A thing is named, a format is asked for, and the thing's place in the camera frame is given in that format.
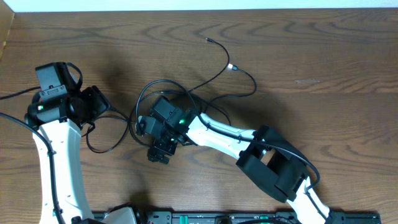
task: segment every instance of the wood grain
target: wood grain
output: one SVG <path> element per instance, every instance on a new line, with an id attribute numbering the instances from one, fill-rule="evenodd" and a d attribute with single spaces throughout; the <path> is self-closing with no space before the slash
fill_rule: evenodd
<path id="1" fill-rule="evenodd" d="M 36 66 L 67 61 L 83 71 L 83 87 L 97 85 L 128 113 L 150 81 L 189 88 L 216 74 L 226 57 L 205 37 L 220 41 L 231 63 L 257 80 L 254 96 L 218 102 L 234 126 L 278 129 L 318 167 L 317 192 L 331 208 L 377 211 L 383 223 L 398 223 L 397 9 L 17 14 L 0 64 L 0 94 L 38 85 Z M 311 79 L 319 82 L 295 82 Z M 210 99 L 251 88 L 244 75 L 225 72 L 195 91 Z M 0 110 L 22 119 L 31 97 L 0 101 Z M 97 147 L 123 132 L 118 121 L 97 126 L 90 136 Z M 31 133 L 3 119 L 0 132 L 0 223 L 37 223 L 40 167 Z M 179 147 L 165 166 L 149 162 L 131 138 L 103 155 L 81 141 L 93 210 L 127 201 L 190 211 L 288 208 L 234 162 L 191 146 Z"/>

